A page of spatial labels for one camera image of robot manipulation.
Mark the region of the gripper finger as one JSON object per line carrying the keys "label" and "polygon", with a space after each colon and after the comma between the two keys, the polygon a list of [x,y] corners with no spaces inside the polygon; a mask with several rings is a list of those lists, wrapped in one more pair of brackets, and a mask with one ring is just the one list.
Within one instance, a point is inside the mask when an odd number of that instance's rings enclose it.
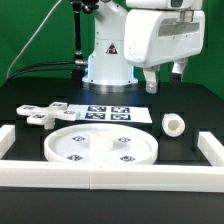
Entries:
{"label": "gripper finger", "polygon": [[171,77],[173,80],[181,80],[187,65],[187,59],[182,58],[174,61]]}
{"label": "gripper finger", "polygon": [[156,93],[158,90],[159,69],[159,66],[152,66],[143,69],[143,74],[146,80],[146,91],[148,93]]}

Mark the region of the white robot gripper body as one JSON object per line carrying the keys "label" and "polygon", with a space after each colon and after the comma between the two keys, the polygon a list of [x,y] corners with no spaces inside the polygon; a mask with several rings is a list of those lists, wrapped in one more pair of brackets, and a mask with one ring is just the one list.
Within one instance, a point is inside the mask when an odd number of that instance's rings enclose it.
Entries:
{"label": "white robot gripper body", "polygon": [[185,22],[180,11],[133,9],[126,18],[124,57],[133,66],[148,68],[199,54],[204,29],[203,11]]}

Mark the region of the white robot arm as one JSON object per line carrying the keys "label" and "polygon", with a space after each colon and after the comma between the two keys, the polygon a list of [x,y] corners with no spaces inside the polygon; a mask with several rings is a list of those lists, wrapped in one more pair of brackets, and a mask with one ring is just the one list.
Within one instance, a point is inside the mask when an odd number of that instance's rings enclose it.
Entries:
{"label": "white robot arm", "polygon": [[158,89],[158,72],[171,62],[170,81],[182,81],[188,58],[204,41],[203,0],[100,0],[95,13],[94,51],[83,84],[103,92],[134,88],[134,69],[143,70],[146,91]]}

